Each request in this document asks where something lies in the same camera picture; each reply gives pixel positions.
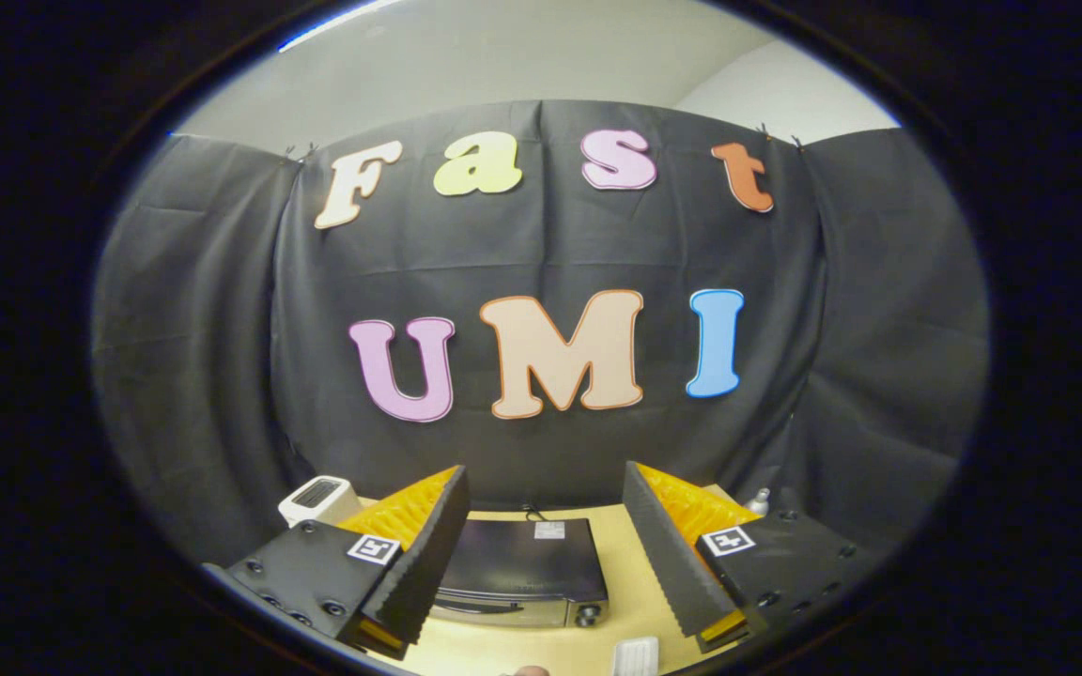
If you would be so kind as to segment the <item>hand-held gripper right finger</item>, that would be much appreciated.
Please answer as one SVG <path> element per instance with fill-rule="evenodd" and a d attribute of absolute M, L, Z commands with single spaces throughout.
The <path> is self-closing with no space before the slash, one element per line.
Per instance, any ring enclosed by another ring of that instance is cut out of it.
<path fill-rule="evenodd" d="M 878 566 L 868 547 L 765 493 L 743 505 L 630 461 L 622 502 L 679 632 L 703 652 L 794 628 Z"/>

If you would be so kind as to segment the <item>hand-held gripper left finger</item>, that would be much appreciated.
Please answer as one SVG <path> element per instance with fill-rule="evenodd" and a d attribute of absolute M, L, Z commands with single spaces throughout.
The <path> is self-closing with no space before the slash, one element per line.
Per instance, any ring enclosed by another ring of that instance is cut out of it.
<path fill-rule="evenodd" d="M 219 588 L 293 637 L 362 660 L 400 660 L 424 629 L 467 523 L 462 465 L 349 517 L 302 518 L 235 564 L 204 564 Z"/>

